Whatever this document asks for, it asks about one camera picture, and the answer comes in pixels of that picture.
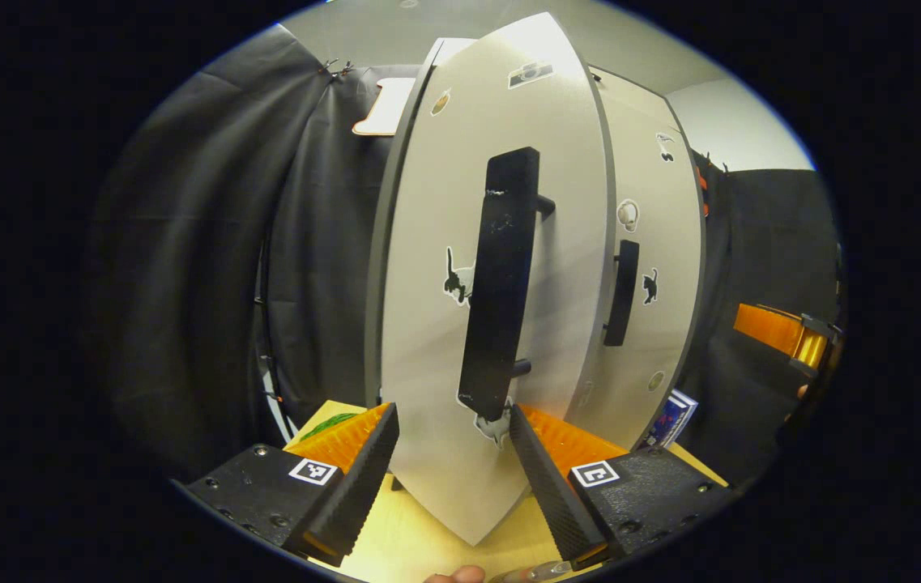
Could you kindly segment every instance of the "cat sticker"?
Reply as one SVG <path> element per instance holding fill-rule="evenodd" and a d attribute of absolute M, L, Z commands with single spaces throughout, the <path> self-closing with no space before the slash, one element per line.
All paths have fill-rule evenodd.
<path fill-rule="evenodd" d="M 655 134 L 655 141 L 658 143 L 658 148 L 661 149 L 661 159 L 665 162 L 672 162 L 674 158 L 672 158 L 672 154 L 665 149 L 665 143 L 676 143 L 676 140 L 672 139 L 667 134 L 658 132 Z"/>
<path fill-rule="evenodd" d="M 446 281 L 442 292 L 457 303 L 471 307 L 471 293 L 475 290 L 475 266 L 453 269 L 453 248 L 446 247 Z"/>
<path fill-rule="evenodd" d="M 504 402 L 504 414 L 496 421 L 486 421 L 481 415 L 475 414 L 475 428 L 485 439 L 496 444 L 500 451 L 504 450 L 504 438 L 511 427 L 512 405 L 514 405 L 514 399 L 507 395 L 507 401 Z"/>
<path fill-rule="evenodd" d="M 644 299 L 644 305 L 654 303 L 658 299 L 658 270 L 651 268 L 654 272 L 654 277 L 649 275 L 644 275 L 644 291 L 648 292 L 648 296 Z"/>

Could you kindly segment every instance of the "screw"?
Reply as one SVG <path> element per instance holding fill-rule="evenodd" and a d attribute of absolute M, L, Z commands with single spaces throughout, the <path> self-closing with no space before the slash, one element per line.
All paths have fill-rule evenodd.
<path fill-rule="evenodd" d="M 619 527 L 619 534 L 633 534 L 633 532 L 637 532 L 641 527 L 642 524 L 638 523 L 638 521 L 626 521 Z"/>

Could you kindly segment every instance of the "table surface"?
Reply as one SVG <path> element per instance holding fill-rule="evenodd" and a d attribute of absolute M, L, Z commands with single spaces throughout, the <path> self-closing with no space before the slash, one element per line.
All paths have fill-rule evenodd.
<path fill-rule="evenodd" d="M 309 422 L 300 428 L 288 447 L 331 416 L 364 411 L 366 409 L 361 406 L 324 402 Z M 672 444 L 670 451 L 710 479 L 727 485 L 678 444 Z M 457 484 L 457 487 L 471 486 Z M 557 560 L 561 560 L 561 555 L 557 553 L 546 519 L 531 493 L 524 495 L 504 521 L 479 545 L 472 547 L 431 516 L 411 494 L 405 490 L 393 492 L 392 474 L 389 473 L 382 480 L 382 487 L 356 546 L 344 558 L 341 567 L 334 568 L 318 560 L 309 561 L 332 572 L 370 583 L 421 583 L 431 573 L 448 575 L 464 564 L 479 565 L 485 569 L 489 579 L 500 572 Z M 589 571 L 593 568 L 569 573 L 552 581 L 571 579 Z"/>

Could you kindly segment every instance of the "black handle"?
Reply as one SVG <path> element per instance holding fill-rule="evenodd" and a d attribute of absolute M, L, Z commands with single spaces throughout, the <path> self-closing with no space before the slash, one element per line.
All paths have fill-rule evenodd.
<path fill-rule="evenodd" d="M 631 240 L 619 243 L 619 275 L 615 281 L 615 299 L 612 299 L 612 315 L 608 317 L 608 331 L 604 333 L 605 347 L 620 347 L 626 340 L 629 326 L 629 310 L 633 307 L 633 294 L 637 291 L 637 262 L 641 257 L 641 245 Z"/>
<path fill-rule="evenodd" d="M 535 235 L 535 212 L 553 203 L 538 196 L 539 152 L 524 147 L 489 159 L 475 256 L 463 367 L 457 399 L 487 421 L 504 413 L 515 373 L 518 340 Z"/>

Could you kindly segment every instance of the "black fabric backdrop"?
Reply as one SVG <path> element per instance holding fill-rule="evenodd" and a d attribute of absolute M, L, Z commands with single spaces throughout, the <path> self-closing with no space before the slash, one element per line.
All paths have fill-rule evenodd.
<path fill-rule="evenodd" d="M 708 184 L 704 304 L 677 387 L 698 408 L 677 443 L 738 487 L 778 456 L 776 432 L 808 380 L 735 332 L 738 304 L 835 321 L 838 238 L 818 173 L 724 172 L 696 158 Z"/>
<path fill-rule="evenodd" d="M 391 137 L 357 136 L 377 81 L 420 66 L 357 69 L 331 83 L 309 115 L 279 197 L 266 306 L 276 379 L 297 427 L 323 402 L 366 406 L 367 263 Z"/>
<path fill-rule="evenodd" d="M 279 25 L 238 45 L 154 111 L 98 200 L 87 353 L 126 434 L 176 479 L 268 435 L 246 380 L 254 278 L 330 82 L 320 64 Z"/>

